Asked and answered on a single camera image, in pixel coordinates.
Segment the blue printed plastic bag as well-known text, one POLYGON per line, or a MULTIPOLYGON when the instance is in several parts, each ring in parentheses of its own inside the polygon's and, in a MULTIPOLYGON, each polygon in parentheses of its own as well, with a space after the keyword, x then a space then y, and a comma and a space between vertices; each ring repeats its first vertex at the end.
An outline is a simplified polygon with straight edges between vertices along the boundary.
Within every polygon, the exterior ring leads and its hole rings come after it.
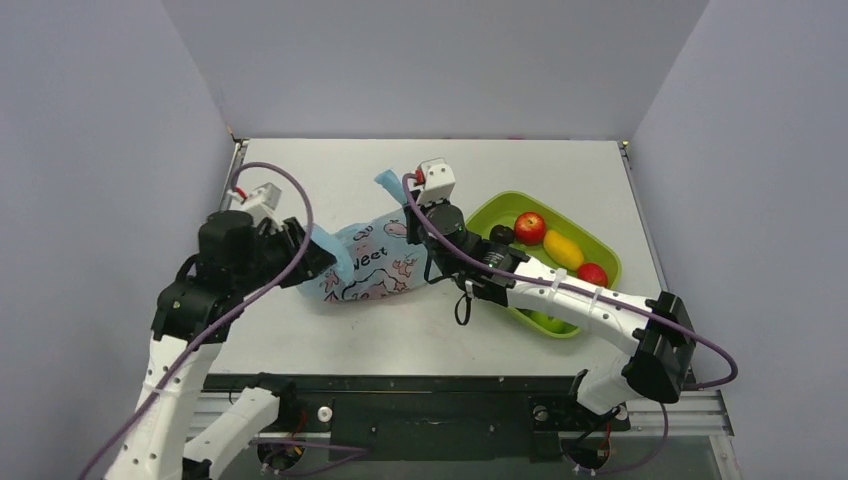
POLYGON ((427 251, 422 245, 407 242, 402 208, 335 233, 316 226, 312 240, 336 263, 297 287, 307 298, 325 302, 377 300, 425 284, 427 251))

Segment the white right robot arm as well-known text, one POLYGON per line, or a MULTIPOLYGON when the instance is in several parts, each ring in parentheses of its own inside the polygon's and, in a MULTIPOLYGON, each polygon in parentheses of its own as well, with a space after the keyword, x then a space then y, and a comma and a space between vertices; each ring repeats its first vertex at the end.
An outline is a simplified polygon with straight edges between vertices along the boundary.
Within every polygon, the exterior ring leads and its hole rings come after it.
POLYGON ((427 250, 440 279, 451 280, 466 301, 546 313, 614 346, 612 359, 581 370, 564 400, 566 418, 588 427, 634 399, 674 404, 686 391, 695 347, 682 301, 655 299, 595 286, 529 254, 466 229, 449 202, 405 207, 407 240, 427 250))

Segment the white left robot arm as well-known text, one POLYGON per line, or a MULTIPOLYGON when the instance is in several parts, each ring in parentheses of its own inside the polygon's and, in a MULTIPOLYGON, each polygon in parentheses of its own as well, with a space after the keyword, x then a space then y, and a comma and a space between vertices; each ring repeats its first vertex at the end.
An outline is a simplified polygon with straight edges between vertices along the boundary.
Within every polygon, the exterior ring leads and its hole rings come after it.
POLYGON ((314 234, 312 216, 277 221, 265 208, 208 216, 197 252, 158 295, 144 382, 134 413, 106 443, 118 449, 106 478, 215 479, 262 428, 295 423, 292 387, 256 381, 199 439, 187 438, 231 324, 270 290, 334 265, 314 234))

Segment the dark purple fake plum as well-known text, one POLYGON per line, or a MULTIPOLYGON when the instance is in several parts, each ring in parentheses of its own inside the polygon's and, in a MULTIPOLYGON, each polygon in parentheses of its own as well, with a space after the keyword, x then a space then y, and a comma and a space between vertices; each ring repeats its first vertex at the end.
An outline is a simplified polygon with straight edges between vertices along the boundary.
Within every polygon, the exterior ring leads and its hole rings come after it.
POLYGON ((510 245, 516 241, 515 231, 506 225, 494 225, 489 232, 489 239, 502 245, 510 245))

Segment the yellow fake mango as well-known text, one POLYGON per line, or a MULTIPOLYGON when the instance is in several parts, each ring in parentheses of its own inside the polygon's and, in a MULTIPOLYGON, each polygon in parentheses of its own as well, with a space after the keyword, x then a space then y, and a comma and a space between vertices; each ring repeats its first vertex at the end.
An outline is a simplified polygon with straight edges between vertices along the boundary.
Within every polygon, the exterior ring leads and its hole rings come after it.
POLYGON ((546 254, 559 266, 576 271, 585 262, 581 248, 570 238, 549 229, 543 239, 546 254))

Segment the small red fake apple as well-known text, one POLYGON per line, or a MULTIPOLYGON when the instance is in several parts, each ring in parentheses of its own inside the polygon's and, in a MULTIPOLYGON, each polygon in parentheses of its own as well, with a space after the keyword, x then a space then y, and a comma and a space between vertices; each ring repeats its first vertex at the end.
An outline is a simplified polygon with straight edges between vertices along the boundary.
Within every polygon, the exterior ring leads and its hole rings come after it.
POLYGON ((608 274, 596 263, 587 262, 582 264, 577 269, 577 276, 580 280, 603 288, 607 288, 610 285, 608 274))

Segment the green plastic tray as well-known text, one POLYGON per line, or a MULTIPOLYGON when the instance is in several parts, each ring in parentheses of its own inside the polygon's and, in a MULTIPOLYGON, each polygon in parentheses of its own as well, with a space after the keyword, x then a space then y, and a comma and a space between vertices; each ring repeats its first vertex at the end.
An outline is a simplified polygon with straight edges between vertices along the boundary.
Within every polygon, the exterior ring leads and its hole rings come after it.
MULTIPOLYGON (((466 226, 470 231, 487 239, 494 225, 501 224, 512 227, 516 218, 528 211, 540 214, 546 221, 548 229, 555 230, 573 240, 583 251, 586 263, 596 263, 606 271, 610 281, 608 287, 612 289, 617 286, 621 274, 621 263, 618 255, 571 219, 524 193, 505 191, 495 195, 466 218, 466 226)), ((542 330, 530 320, 530 310, 508 308, 507 311, 516 320, 552 338, 567 339, 580 333, 580 329, 577 327, 578 331, 571 334, 551 334, 542 330)))

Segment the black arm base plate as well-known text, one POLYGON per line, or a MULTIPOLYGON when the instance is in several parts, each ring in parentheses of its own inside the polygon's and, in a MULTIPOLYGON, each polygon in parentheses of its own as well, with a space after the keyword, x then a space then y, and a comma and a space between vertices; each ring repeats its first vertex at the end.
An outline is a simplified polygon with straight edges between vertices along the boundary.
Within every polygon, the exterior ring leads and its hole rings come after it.
POLYGON ((208 396, 231 401, 247 387, 282 388, 268 433, 324 436, 364 448, 370 461, 558 461, 631 428, 626 410, 578 406, 571 376, 351 376, 213 374, 208 396))

